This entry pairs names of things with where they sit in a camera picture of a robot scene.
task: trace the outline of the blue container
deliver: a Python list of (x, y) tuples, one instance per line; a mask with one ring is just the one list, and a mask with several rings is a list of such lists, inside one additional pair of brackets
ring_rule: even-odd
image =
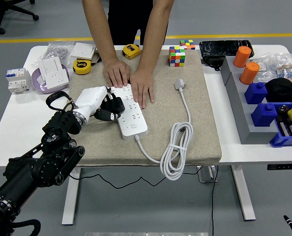
[[(275, 109), (278, 110), (279, 107), (281, 107), (282, 105), (286, 105), (289, 110), (292, 108), (292, 102), (284, 102), (284, 103), (271, 103), (275, 106)], [(282, 136), (279, 127), (277, 125), (276, 120), (274, 121), (277, 129), (278, 129), (278, 133), (275, 135), (275, 137), (269, 142), (270, 145), (273, 148), (281, 148), (284, 146), (292, 146), (292, 136)]]
[(259, 104), (267, 96), (265, 83), (251, 83), (246, 90), (245, 99), (248, 104)]

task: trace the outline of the office chair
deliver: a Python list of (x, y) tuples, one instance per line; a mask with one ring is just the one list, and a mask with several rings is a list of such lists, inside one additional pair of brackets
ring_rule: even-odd
[[(35, 21), (39, 20), (39, 16), (35, 15), (33, 12), (15, 6), (15, 4), (18, 4), (22, 1), (25, 0), (0, 0), (0, 25), (2, 23), (5, 11), (8, 11), (9, 9), (31, 15)], [(34, 1), (35, 0), (29, 0), (31, 4), (34, 4)], [(3, 28), (0, 28), (0, 34), (5, 34), (5, 30)]]

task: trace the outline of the black cable on floor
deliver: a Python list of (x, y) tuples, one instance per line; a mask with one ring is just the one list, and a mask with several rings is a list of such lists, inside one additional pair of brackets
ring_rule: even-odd
[[(201, 168), (199, 168), (195, 173), (183, 173), (184, 175), (196, 175), (199, 171), (200, 171)], [(85, 178), (94, 178), (96, 176), (99, 176), (103, 181), (107, 182), (108, 184), (110, 184), (113, 188), (115, 189), (121, 189), (121, 188), (125, 188), (133, 183), (136, 183), (138, 181), (140, 181), (141, 179), (144, 180), (145, 182), (147, 182), (149, 185), (151, 185), (152, 187), (155, 187), (157, 186), (158, 184), (160, 184), (164, 179), (166, 179), (166, 177), (164, 177), (162, 180), (160, 180), (158, 183), (156, 184), (151, 184), (148, 180), (144, 179), (143, 177), (140, 177), (138, 180), (134, 181), (134, 182), (131, 182), (131, 183), (128, 183), (122, 187), (116, 187), (114, 186), (111, 182), (107, 181), (106, 179), (104, 179), (100, 174), (96, 174), (96, 175), (93, 175), (93, 176), (85, 176), (85, 177), (81, 177), (81, 178), (75, 178), (71, 175), (69, 175), (72, 179), (75, 179), (75, 180), (82, 180), (82, 179), (85, 179)]]
[(214, 236), (214, 189), (215, 189), (215, 183), (216, 183), (216, 179), (217, 179), (217, 175), (218, 175), (218, 170), (219, 167), (217, 166), (217, 172), (216, 172), (216, 177), (215, 177), (215, 181), (213, 184), (213, 190), (211, 191), (211, 223), (212, 223), (212, 236)]

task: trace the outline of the yellow floor line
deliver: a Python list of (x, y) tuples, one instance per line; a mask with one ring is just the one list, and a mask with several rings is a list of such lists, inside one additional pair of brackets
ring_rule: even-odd
[[(255, 34), (185, 34), (167, 35), (166, 39), (193, 39), (193, 38), (254, 38), (254, 37), (292, 37), (292, 33), (255, 33)], [(83, 38), (25, 38), (0, 39), (0, 43), (33, 43), (50, 41), (92, 41), (91, 37)]]

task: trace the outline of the orange cylinder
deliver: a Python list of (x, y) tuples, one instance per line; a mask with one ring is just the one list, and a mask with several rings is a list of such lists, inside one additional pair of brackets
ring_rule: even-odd
[(254, 81), (259, 70), (259, 64), (255, 62), (247, 63), (240, 77), (240, 82), (245, 85), (250, 85)]
[(234, 58), (234, 65), (239, 68), (245, 67), (245, 64), (248, 61), (251, 52), (252, 52), (251, 48), (247, 46), (239, 47)]

